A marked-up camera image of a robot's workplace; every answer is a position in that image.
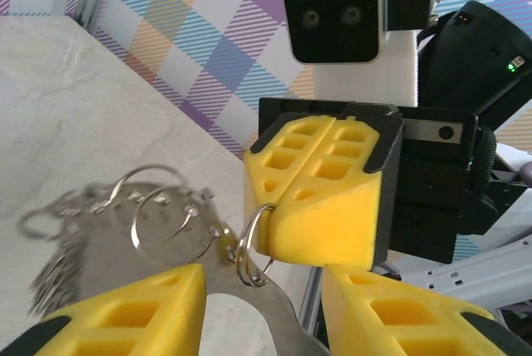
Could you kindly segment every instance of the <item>white countertop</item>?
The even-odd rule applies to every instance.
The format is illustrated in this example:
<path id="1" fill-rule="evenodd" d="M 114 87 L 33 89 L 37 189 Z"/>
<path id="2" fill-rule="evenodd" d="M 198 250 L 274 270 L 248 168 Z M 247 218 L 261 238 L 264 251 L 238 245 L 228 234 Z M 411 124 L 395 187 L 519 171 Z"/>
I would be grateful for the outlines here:
<path id="1" fill-rule="evenodd" d="M 0 17 L 0 120 L 0 349 L 36 323 L 28 285 L 53 251 L 14 222 L 63 192 L 164 163 L 208 186 L 221 217 L 242 225 L 242 162 L 70 18 Z M 296 310 L 308 271 L 276 263 L 270 274 Z M 276 353 L 255 309 L 214 295 L 200 354 Z"/>

